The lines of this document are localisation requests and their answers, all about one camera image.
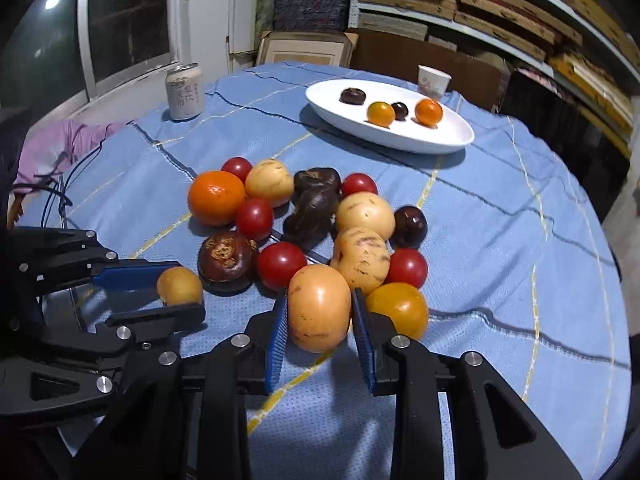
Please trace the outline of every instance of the dark brown fruit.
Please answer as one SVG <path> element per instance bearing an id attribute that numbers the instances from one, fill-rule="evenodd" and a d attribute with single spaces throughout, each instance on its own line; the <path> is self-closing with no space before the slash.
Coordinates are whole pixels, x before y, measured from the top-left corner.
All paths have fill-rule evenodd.
<path id="1" fill-rule="evenodd" d="M 245 290 L 255 277 L 257 245 L 236 231 L 220 231 L 202 243 L 198 274 L 213 294 Z"/>
<path id="2" fill-rule="evenodd" d="M 361 105 L 367 95 L 359 88 L 345 88 L 340 94 L 340 101 L 348 105 Z"/>
<path id="3" fill-rule="evenodd" d="M 331 228 L 331 217 L 338 207 L 338 195 L 329 187 L 307 189 L 293 213 L 282 225 L 285 239 L 311 248 L 322 241 Z"/>
<path id="4" fill-rule="evenodd" d="M 394 112 L 396 113 L 396 121 L 404 121 L 407 115 L 409 115 L 409 108 L 407 108 L 406 104 L 404 103 L 400 103 L 400 102 L 393 103 L 391 107 L 394 109 Z"/>
<path id="5" fill-rule="evenodd" d="M 427 219 L 422 211 L 412 205 L 405 205 L 394 213 L 396 229 L 391 241 L 398 247 L 417 249 L 427 235 Z"/>
<path id="6" fill-rule="evenodd" d="M 341 183 L 340 174 L 334 168 L 310 168 L 299 171 L 293 177 L 295 191 L 292 202 L 296 204 L 300 195 L 309 189 L 329 188 L 338 194 Z"/>

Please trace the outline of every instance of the metal bolt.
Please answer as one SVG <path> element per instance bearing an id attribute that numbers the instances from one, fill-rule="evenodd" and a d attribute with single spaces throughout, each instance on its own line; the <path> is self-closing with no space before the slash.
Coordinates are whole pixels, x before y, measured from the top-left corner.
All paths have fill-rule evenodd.
<path id="1" fill-rule="evenodd" d="M 104 394 L 111 393 L 111 390 L 113 390 L 113 383 L 111 382 L 111 379 L 104 375 L 98 377 L 98 380 L 95 381 L 95 385 L 98 387 L 98 390 Z"/>
<path id="2" fill-rule="evenodd" d="M 411 340 L 405 335 L 395 335 L 391 338 L 391 344 L 396 348 L 407 348 Z"/>
<path id="3" fill-rule="evenodd" d="M 231 344 L 238 348 L 244 348 L 251 342 L 251 338 L 247 334 L 236 334 L 231 338 Z"/>
<path id="4" fill-rule="evenodd" d="M 482 356 L 478 352 L 468 352 L 465 354 L 466 364 L 471 366 L 480 366 L 482 364 Z"/>
<path id="5" fill-rule="evenodd" d="M 127 340 L 131 337 L 131 330 L 128 326 L 119 326 L 116 329 L 116 335 L 123 340 Z"/>
<path id="6" fill-rule="evenodd" d="M 162 366 L 169 366 L 175 363 L 175 360 L 178 358 L 178 356 L 175 354 L 175 352 L 162 352 L 160 354 L 160 357 L 158 358 L 158 362 L 162 365 Z"/>

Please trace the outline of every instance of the red fruit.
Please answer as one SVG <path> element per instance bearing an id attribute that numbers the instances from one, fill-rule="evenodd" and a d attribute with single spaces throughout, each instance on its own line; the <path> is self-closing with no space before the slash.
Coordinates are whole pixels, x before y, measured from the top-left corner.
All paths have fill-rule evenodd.
<path id="1" fill-rule="evenodd" d="M 271 204 L 261 198 L 246 200 L 236 212 L 236 227 L 251 240 L 264 240 L 273 228 L 273 209 Z"/>
<path id="2" fill-rule="evenodd" d="M 397 248 L 391 255 L 386 282 L 408 283 L 420 288 L 427 280 L 427 260 L 415 249 Z"/>
<path id="3" fill-rule="evenodd" d="M 249 174 L 252 167 L 251 163 L 245 158 L 242 158 L 241 156 L 234 156 L 226 161 L 220 169 L 222 171 L 233 173 L 236 177 L 242 180 L 242 183 L 244 184 L 246 176 Z"/>
<path id="4" fill-rule="evenodd" d="M 306 266 L 305 253 L 297 245 L 277 242 L 265 247 L 258 256 L 258 274 L 272 290 L 289 286 L 293 275 Z"/>
<path id="5" fill-rule="evenodd" d="M 342 196 L 349 196 L 353 193 L 369 191 L 378 194 L 378 186 L 374 180 L 364 173 L 351 173 L 342 183 Z"/>

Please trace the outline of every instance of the white plate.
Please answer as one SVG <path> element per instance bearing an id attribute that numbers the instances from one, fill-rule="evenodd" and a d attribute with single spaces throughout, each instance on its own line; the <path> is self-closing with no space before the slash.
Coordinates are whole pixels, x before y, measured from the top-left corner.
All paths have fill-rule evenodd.
<path id="1" fill-rule="evenodd" d="M 359 88 L 367 98 L 363 105 L 340 102 L 345 88 Z M 311 85 L 306 98 L 313 110 L 326 122 L 356 137 L 413 153 L 453 153 L 474 140 L 474 131 L 462 117 L 442 105 L 442 120 L 434 128 L 415 121 L 414 108 L 424 95 L 386 83 L 362 79 L 333 79 Z M 403 102 L 409 108 L 404 121 L 394 121 L 388 128 L 367 123 L 367 107 L 375 101 Z"/>

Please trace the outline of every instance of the white paper cup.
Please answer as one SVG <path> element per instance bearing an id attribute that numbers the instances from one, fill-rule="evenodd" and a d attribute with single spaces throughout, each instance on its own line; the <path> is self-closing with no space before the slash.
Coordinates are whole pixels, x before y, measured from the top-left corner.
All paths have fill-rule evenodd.
<path id="1" fill-rule="evenodd" d="M 451 76 L 430 66 L 418 65 L 418 91 L 439 101 L 447 91 Z"/>

